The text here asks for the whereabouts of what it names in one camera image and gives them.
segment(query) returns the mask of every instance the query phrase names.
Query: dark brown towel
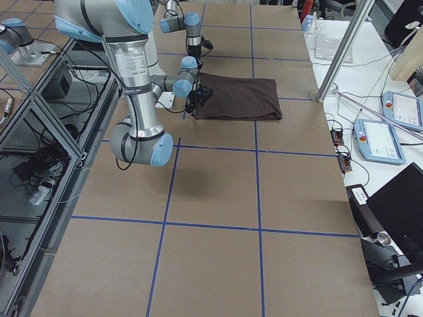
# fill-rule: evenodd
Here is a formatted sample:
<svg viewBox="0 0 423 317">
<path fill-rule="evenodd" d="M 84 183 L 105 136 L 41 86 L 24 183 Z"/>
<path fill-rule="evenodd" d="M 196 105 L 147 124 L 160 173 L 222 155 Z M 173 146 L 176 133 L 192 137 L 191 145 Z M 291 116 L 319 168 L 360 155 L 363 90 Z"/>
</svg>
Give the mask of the dark brown towel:
<svg viewBox="0 0 423 317">
<path fill-rule="evenodd" d="M 196 119 L 280 120 L 274 79 L 231 78 L 200 73 L 201 84 L 213 89 L 204 107 L 197 107 Z"/>
</svg>

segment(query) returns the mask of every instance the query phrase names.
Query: tablet screen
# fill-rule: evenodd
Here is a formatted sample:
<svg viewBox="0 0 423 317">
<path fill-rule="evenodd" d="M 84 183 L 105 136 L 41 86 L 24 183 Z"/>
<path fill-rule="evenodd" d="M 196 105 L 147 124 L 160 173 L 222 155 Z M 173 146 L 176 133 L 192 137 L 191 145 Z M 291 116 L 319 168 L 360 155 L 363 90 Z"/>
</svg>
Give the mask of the tablet screen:
<svg viewBox="0 0 423 317">
<path fill-rule="evenodd" d="M 394 118 L 397 121 L 420 126 L 418 103 L 416 99 L 393 94 Z"/>
<path fill-rule="evenodd" d="M 364 130 L 372 156 L 386 159 L 399 158 L 391 130 L 387 124 L 383 122 L 364 122 Z"/>
</svg>

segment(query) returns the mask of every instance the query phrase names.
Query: table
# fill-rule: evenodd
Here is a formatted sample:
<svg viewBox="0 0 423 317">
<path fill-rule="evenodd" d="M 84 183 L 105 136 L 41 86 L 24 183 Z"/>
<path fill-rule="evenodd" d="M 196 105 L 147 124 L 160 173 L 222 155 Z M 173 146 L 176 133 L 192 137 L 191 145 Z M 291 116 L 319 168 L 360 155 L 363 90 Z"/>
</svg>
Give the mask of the table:
<svg viewBox="0 0 423 317">
<path fill-rule="evenodd" d="M 341 38 L 348 26 L 348 22 L 345 21 L 319 21 L 321 23 L 322 32 L 330 34 L 333 37 Z M 316 76 L 317 84 L 320 84 L 323 81 L 323 78 L 326 75 L 328 66 L 319 65 L 329 64 L 330 62 L 315 58 L 314 50 L 309 47 L 310 59 L 313 62 L 313 70 Z M 382 93 L 383 86 L 386 85 L 384 91 L 391 90 L 395 92 L 403 91 L 404 94 L 410 94 L 414 96 L 412 90 L 409 89 L 409 85 L 405 82 L 392 81 L 390 77 L 387 77 L 388 70 L 393 62 L 393 59 L 389 55 L 385 45 L 381 41 L 379 35 L 374 29 L 373 25 L 370 22 L 365 22 L 362 26 L 360 33 L 358 34 L 356 41 L 352 46 L 352 56 L 353 64 L 352 65 L 362 65 L 367 64 L 370 61 L 375 61 L 385 57 L 380 61 L 375 63 L 370 63 L 364 66 L 357 67 L 348 67 L 345 63 L 341 68 L 335 83 L 339 86 L 339 91 L 341 92 L 350 92 L 358 96 L 380 96 Z M 381 113 L 381 102 L 378 97 L 370 98 L 357 98 L 351 96 L 359 102 L 365 102 L 365 105 L 370 107 L 373 110 Z M 327 119 L 331 120 L 334 118 L 339 121 L 344 128 L 352 128 L 352 124 L 339 116 L 336 111 L 338 108 L 338 98 L 335 96 L 328 96 L 324 102 L 325 112 L 327 114 Z M 340 114 L 349 120 L 354 121 L 359 114 L 359 107 L 349 103 L 345 99 L 340 99 Z M 376 116 L 366 112 L 365 110 L 360 113 L 360 118 L 372 119 L 380 121 Z M 332 122 L 328 122 L 329 127 L 332 127 Z M 396 132 L 399 136 L 400 142 L 402 143 L 419 143 L 419 140 L 407 135 L 399 129 L 396 129 Z M 374 162 L 365 161 L 361 154 L 358 152 L 358 147 L 352 142 L 351 138 L 352 131 L 344 131 L 344 140 L 346 145 L 352 150 L 352 158 L 362 164 L 368 171 L 370 179 L 368 185 L 365 187 L 366 192 L 369 195 L 374 194 L 379 188 L 385 185 L 390 179 L 396 176 L 400 171 L 402 171 L 406 166 L 412 162 L 416 162 L 417 165 L 423 166 L 423 148 L 422 147 L 403 147 L 404 155 L 406 157 L 406 164 L 404 165 L 390 165 L 390 164 L 380 164 Z M 345 175 L 344 184 L 345 186 L 350 186 L 354 184 L 365 184 L 367 182 L 367 174 L 365 170 L 358 166 L 356 163 L 352 163 L 353 171 Z M 376 291 L 375 296 L 378 299 L 379 303 L 379 312 L 381 315 L 389 315 L 392 313 L 395 305 L 391 306 L 381 306 L 383 299 L 380 297 L 380 294 Z M 421 315 L 423 314 L 422 306 L 423 296 L 412 296 L 407 304 L 406 310 L 403 312 L 406 313 Z"/>
<path fill-rule="evenodd" d="M 171 161 L 127 172 L 109 127 L 31 316 L 378 316 L 296 9 L 181 5 L 215 46 L 202 71 L 274 78 L 284 119 L 158 110 Z M 167 73 L 184 37 L 155 26 Z"/>
</svg>

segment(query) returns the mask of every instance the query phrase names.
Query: white sticker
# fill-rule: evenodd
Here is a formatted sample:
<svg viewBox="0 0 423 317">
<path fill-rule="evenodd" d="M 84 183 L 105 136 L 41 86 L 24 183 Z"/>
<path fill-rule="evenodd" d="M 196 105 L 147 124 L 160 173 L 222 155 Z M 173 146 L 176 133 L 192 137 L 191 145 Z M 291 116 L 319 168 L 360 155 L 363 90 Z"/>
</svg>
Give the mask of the white sticker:
<svg viewBox="0 0 423 317">
<path fill-rule="evenodd" d="M 354 194 L 354 196 L 356 197 L 356 199 L 357 199 L 357 201 L 360 205 L 366 204 L 367 196 L 365 195 L 365 193 L 363 192 L 363 189 L 361 187 L 353 188 L 352 193 Z"/>
<path fill-rule="evenodd" d="M 115 54 L 122 77 L 133 77 L 148 72 L 144 52 L 136 54 Z"/>
</svg>

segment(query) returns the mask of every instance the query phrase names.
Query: black monitor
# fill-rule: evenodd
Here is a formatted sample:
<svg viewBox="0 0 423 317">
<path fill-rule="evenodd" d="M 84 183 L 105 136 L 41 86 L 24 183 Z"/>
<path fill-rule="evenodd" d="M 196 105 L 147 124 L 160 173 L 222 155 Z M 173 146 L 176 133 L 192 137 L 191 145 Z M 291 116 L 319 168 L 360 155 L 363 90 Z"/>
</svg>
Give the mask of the black monitor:
<svg viewBox="0 0 423 317">
<path fill-rule="evenodd" d="M 408 260 L 423 264 L 423 170 L 408 165 L 367 204 Z"/>
</svg>

